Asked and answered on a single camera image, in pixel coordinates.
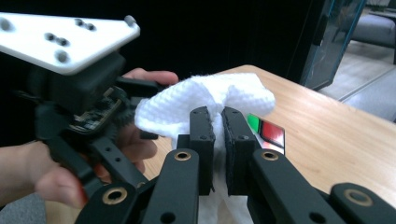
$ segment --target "white cloth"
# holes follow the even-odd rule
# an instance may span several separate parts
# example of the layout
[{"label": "white cloth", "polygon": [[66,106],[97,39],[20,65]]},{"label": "white cloth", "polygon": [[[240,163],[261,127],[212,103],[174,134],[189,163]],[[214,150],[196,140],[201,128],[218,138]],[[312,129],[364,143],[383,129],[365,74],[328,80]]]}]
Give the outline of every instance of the white cloth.
[{"label": "white cloth", "polygon": [[228,196],[225,183],[225,146],[221,112],[224,106],[239,110],[244,116],[269,114],[275,106],[274,95],[265,89],[255,74],[225,74],[191,77],[143,100],[137,107],[134,123],[141,130],[172,138],[176,148],[179,134],[190,131],[190,112],[206,106],[216,136],[214,178],[215,192],[199,199],[199,223],[217,223],[222,201],[237,223],[252,223],[247,197]]}]

